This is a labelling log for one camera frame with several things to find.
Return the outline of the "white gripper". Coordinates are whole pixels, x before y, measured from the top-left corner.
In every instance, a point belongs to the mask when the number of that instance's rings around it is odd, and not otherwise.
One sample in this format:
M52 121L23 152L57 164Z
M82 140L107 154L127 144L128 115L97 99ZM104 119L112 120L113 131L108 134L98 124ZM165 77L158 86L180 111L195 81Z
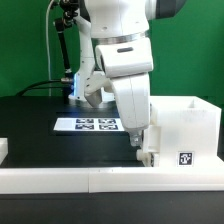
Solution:
M110 79L112 90L124 129L129 133L130 144L142 144L142 132L150 123L149 72L153 70L149 38L135 41L97 45L99 67Z

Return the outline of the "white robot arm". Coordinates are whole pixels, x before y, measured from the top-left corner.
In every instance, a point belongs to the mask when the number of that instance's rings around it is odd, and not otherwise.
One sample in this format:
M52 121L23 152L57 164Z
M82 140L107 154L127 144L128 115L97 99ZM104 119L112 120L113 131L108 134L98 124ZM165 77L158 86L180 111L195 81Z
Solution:
M175 16L186 1L59 0L64 18L55 23L57 32L76 24L80 36L78 72L65 66L68 99L95 108L114 100L132 146L142 144L150 123L149 22Z

